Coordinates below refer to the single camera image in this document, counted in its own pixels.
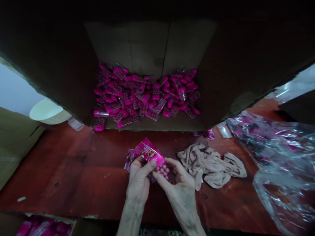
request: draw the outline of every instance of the white wall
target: white wall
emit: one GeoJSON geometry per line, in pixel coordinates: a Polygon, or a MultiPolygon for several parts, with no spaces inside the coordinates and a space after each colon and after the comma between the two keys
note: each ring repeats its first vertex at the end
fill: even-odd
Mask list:
{"type": "Polygon", "coordinates": [[[0,107],[29,116],[32,107],[44,98],[19,75],[0,63],[0,107]]]}

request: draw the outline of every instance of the person's right hand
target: person's right hand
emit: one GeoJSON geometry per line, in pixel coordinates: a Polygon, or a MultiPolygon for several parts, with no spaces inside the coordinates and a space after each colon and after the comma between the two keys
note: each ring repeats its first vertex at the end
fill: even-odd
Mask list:
{"type": "Polygon", "coordinates": [[[165,191],[183,231],[187,235],[206,235],[197,214],[194,178],[179,161],[172,158],[165,161],[173,167],[175,185],[156,172],[152,172],[153,177],[165,191]]]}

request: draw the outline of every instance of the hand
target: hand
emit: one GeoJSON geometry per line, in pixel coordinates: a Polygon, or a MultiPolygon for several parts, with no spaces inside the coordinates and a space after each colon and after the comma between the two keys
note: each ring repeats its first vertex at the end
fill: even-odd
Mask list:
{"type": "Polygon", "coordinates": [[[139,233],[144,205],[149,195],[150,180],[147,175],[152,172],[157,165],[155,161],[150,161],[144,166],[145,162],[145,159],[139,156],[130,166],[127,196],[116,234],[117,236],[136,236],[139,233]]]}
{"type": "Polygon", "coordinates": [[[129,184],[127,187],[127,199],[139,204],[145,204],[148,200],[150,180],[147,177],[151,173],[157,163],[150,161],[146,163],[142,156],[137,157],[130,166],[129,184]]]}
{"type": "Polygon", "coordinates": [[[153,177],[165,191],[183,231],[187,235],[206,235],[197,214],[194,178],[179,161],[172,158],[165,161],[173,167],[175,185],[156,172],[152,173],[153,177]]]}

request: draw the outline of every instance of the person's left hand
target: person's left hand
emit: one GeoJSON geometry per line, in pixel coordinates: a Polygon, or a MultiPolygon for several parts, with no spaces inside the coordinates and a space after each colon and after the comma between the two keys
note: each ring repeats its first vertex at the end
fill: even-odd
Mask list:
{"type": "Polygon", "coordinates": [[[127,199],[144,205],[148,200],[150,180],[147,177],[151,173],[157,163],[150,161],[146,165],[142,156],[137,157],[130,166],[129,184],[127,188],[127,199]]]}

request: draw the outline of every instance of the fingernail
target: fingernail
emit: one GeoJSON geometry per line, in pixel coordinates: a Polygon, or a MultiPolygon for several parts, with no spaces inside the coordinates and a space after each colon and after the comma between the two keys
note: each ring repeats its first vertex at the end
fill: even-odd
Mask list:
{"type": "Polygon", "coordinates": [[[151,167],[156,167],[157,162],[156,161],[150,161],[149,164],[151,167]]]}

